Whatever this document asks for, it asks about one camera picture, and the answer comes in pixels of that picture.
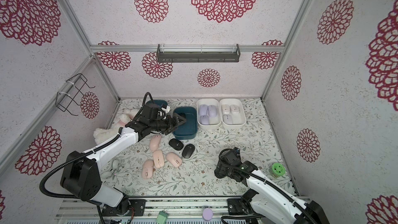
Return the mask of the black mouse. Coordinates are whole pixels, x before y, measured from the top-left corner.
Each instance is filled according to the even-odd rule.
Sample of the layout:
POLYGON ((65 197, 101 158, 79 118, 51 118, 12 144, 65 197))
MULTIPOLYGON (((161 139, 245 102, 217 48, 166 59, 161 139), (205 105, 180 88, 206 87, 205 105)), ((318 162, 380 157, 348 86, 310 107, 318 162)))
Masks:
POLYGON ((169 140, 169 145, 170 145, 173 149, 175 149, 175 150, 177 150, 177 151, 182 150, 183 147, 184 147, 183 142, 180 141, 180 140, 178 140, 178 139, 170 139, 170 140, 169 140))
POLYGON ((195 146, 193 144, 187 144, 182 151, 182 157, 185 159, 189 159, 194 152, 195 146))

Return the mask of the large purple mouse bottom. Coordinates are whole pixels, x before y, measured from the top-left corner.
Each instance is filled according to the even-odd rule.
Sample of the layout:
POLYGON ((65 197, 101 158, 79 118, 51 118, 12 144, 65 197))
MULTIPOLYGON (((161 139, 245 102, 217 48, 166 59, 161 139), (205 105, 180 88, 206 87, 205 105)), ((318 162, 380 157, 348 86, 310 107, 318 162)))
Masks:
POLYGON ((211 118, 216 118, 218 116, 218 107, 216 105, 208 106, 208 116, 211 118))

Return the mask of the white mouse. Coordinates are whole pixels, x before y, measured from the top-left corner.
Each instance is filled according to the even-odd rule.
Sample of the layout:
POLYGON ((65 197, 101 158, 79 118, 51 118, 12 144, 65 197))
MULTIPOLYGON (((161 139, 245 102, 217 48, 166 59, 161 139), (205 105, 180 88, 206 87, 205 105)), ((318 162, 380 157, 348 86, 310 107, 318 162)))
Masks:
POLYGON ((232 124, 233 124, 233 118, 232 118, 232 116, 229 115, 229 114, 223 115, 223 122, 224 122, 225 124, 227 124, 227 125, 232 125, 232 124))
POLYGON ((240 109, 238 105, 232 104, 230 105, 231 108, 231 113, 232 114, 239 114, 240 113, 240 109))
POLYGON ((221 106, 221 111, 222 111, 222 114, 223 114, 223 115, 229 115, 229 114, 231 113, 230 105, 228 105, 228 104, 223 104, 223 105, 221 106))

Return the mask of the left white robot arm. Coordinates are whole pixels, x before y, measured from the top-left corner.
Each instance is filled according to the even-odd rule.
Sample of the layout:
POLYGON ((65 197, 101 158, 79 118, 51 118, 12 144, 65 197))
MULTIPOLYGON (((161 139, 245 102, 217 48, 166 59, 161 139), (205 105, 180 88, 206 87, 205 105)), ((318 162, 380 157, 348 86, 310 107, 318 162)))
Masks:
POLYGON ((162 119, 143 116, 134 118, 102 145, 85 152, 74 151, 69 154, 69 164, 64 167, 60 181, 61 187, 82 201, 117 207, 123 201, 124 194, 103 184, 100 176, 102 167, 152 132, 168 135, 186 122, 186 118, 176 113, 162 119))

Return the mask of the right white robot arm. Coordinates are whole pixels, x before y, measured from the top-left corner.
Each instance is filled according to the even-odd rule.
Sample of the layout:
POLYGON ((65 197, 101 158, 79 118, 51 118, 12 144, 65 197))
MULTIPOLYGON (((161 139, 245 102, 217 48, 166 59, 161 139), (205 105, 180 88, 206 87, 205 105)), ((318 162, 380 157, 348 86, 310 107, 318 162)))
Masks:
POLYGON ((289 194, 267 178, 249 161, 235 161, 229 165, 219 161, 215 175, 229 177, 248 187, 240 199, 233 203, 239 214, 263 216, 275 224, 328 224, 323 208, 289 194))

